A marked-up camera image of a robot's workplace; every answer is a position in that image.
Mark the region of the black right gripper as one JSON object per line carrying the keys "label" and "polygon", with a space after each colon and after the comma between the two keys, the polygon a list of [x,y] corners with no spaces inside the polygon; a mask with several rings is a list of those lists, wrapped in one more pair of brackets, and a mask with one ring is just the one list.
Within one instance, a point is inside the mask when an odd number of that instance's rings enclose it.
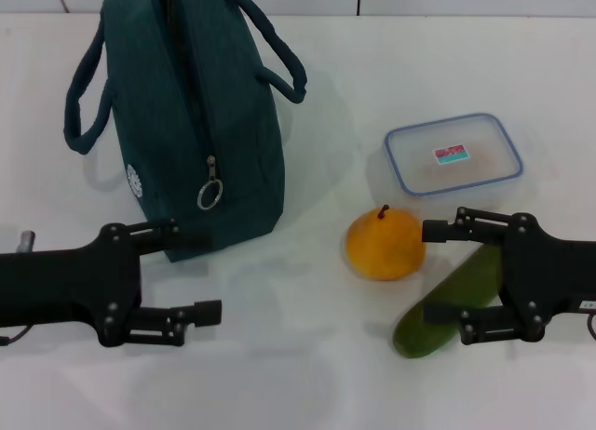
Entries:
{"label": "black right gripper", "polygon": [[461,343],[522,340],[537,343],[560,314],[584,314],[595,334],[595,243],[545,232],[529,213],[505,215],[459,207],[453,222],[423,220],[422,241],[473,241],[502,247],[503,305],[472,308],[433,303],[424,321],[454,325]]}

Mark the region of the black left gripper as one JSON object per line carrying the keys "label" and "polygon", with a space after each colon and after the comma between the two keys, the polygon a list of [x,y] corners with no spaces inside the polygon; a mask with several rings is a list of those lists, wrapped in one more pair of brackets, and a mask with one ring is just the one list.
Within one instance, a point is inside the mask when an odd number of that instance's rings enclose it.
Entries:
{"label": "black left gripper", "polygon": [[221,324],[223,302],[133,310],[140,305],[140,256],[163,252],[180,262],[211,250],[209,232],[187,231],[169,219],[108,224],[77,249],[3,253],[1,327],[81,322],[106,347],[183,346],[190,325]]}

